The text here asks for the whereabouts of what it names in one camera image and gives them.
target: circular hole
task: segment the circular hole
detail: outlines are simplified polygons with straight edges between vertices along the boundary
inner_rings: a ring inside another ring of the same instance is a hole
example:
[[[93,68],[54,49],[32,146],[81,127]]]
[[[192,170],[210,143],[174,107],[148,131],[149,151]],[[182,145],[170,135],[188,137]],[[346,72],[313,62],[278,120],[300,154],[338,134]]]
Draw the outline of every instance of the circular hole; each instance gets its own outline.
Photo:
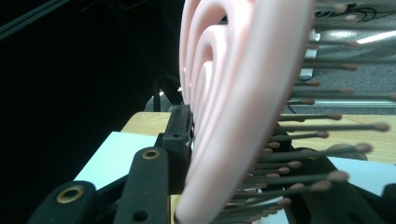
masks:
[[[145,151],[142,156],[146,160],[152,160],[160,156],[160,151],[157,149],[148,150]]]
[[[149,217],[149,214],[146,211],[137,211],[134,213],[133,219],[134,221],[137,222],[143,222],[147,220]]]
[[[157,155],[157,153],[153,152],[153,151],[150,151],[150,152],[146,153],[147,157],[155,157],[156,155]]]
[[[76,190],[76,189],[70,189],[69,191],[67,191],[67,192],[64,193],[64,197],[66,197],[66,198],[71,198],[71,197],[76,196],[77,194],[78,194],[78,190]]]
[[[366,223],[364,221],[364,218],[361,215],[356,214],[356,213],[348,212],[347,213],[347,217],[349,217],[349,220],[353,221],[353,223],[356,223],[356,224],[364,224],[364,223]]]

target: black wire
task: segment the black wire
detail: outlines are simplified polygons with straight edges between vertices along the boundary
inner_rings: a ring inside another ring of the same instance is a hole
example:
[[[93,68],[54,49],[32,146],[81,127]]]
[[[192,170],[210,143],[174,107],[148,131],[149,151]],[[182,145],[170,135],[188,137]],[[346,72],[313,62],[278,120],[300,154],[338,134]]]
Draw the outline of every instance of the black wire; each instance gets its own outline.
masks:
[[[357,21],[357,23],[365,23],[367,21],[373,21],[377,20],[380,18],[384,18],[393,14],[396,14],[396,10],[394,11],[377,11],[373,7],[349,7],[346,9],[344,13],[341,14],[333,14],[333,11],[320,11],[315,14],[316,17],[338,17],[338,16],[343,16],[343,15],[348,15],[348,14],[353,14],[353,13],[358,13],[362,14],[362,18]]]
[[[293,109],[291,109],[291,106],[288,105],[288,109],[291,111],[293,114],[297,114]]]
[[[126,6],[124,4],[120,4],[119,8],[122,9],[122,10],[128,11],[128,10],[134,9],[136,7],[139,7],[140,5],[145,4],[145,3],[149,2],[149,1],[150,0],[143,0],[143,1],[140,1],[138,3],[133,4],[131,6]]]

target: brass grommet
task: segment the brass grommet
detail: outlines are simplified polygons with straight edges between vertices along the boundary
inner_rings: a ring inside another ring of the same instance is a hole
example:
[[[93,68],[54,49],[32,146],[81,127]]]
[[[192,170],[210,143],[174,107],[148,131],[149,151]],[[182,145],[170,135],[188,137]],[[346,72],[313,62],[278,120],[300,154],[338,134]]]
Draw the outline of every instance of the brass grommet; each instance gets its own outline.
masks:
[[[84,186],[74,185],[62,190],[56,197],[58,203],[71,203],[84,194]]]
[[[142,155],[142,157],[145,158],[146,160],[156,159],[159,156],[160,156],[160,151],[157,149],[147,150]]]

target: pink plastic part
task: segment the pink plastic part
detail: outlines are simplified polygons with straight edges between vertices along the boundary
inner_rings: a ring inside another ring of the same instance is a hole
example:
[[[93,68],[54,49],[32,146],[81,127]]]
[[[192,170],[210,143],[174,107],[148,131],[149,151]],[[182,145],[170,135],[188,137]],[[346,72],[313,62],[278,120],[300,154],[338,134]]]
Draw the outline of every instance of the pink plastic part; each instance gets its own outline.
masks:
[[[180,81],[195,136],[179,223],[210,222],[243,181],[300,72],[314,4],[186,1]]]

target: rounded pin tip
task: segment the rounded pin tip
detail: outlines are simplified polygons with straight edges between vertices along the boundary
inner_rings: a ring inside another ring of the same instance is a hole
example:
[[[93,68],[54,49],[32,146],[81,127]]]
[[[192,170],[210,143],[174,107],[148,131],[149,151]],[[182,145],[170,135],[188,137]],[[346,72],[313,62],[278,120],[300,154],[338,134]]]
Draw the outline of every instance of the rounded pin tip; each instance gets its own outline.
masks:
[[[349,23],[355,23],[358,21],[358,17],[356,15],[347,15],[346,21]]]
[[[291,169],[299,169],[302,166],[302,164],[300,161],[290,161],[288,162],[288,166]]]
[[[328,180],[321,180],[318,182],[315,182],[311,186],[312,191],[326,191],[332,187],[332,183]]]
[[[307,83],[308,83],[310,86],[313,86],[313,87],[318,87],[318,86],[320,86],[320,81],[319,81],[319,80],[311,80],[311,81],[307,81]]]
[[[290,173],[290,169],[288,167],[280,167],[277,169],[281,175],[286,175]]]
[[[377,123],[375,124],[375,128],[378,131],[386,132],[387,130],[389,130],[389,125],[387,123]]]
[[[396,92],[390,93],[390,94],[389,94],[389,99],[390,99],[391,101],[396,101]]]
[[[349,179],[349,175],[346,172],[342,171],[333,171],[329,173],[328,180],[335,182],[344,182]]]
[[[345,63],[343,64],[343,67],[349,71],[355,71],[356,69],[358,69],[358,65],[354,63]]]
[[[354,92],[353,89],[345,88],[340,90],[341,93],[352,94]]]
[[[327,138],[327,137],[329,137],[329,133],[326,131],[320,131],[320,132],[318,132],[318,137]]]
[[[341,115],[341,114],[339,114],[339,113],[332,113],[332,114],[329,114],[329,119],[336,119],[336,120],[339,120],[339,119],[341,119],[343,116]]]
[[[303,188],[303,187],[304,187],[304,184],[302,184],[302,183],[297,183],[297,184],[291,185],[291,186],[289,187],[289,189],[300,189],[300,188]]]
[[[344,13],[347,10],[347,5],[336,4],[334,5],[334,13]]]
[[[271,210],[281,210],[283,208],[285,208],[284,205],[276,205],[276,206],[269,207],[269,209],[271,209]]]
[[[280,178],[280,175],[279,174],[269,174],[269,175],[266,175],[266,177],[268,177],[268,178]]]
[[[268,143],[268,147],[279,148],[280,144],[278,142]]]
[[[271,210],[271,209],[270,210],[265,210],[264,213],[274,215],[274,214],[277,213],[277,210]]]
[[[314,99],[304,99],[301,101],[301,103],[305,104],[305,105],[314,105],[315,104],[315,100]]]
[[[355,146],[355,150],[360,153],[367,153],[372,150],[372,146],[367,143],[360,143]]]
[[[265,153],[265,154],[273,153],[273,150],[271,148],[263,148],[262,153]]]
[[[291,199],[284,198],[284,199],[277,201],[276,203],[279,205],[288,205],[288,204],[291,204]]]

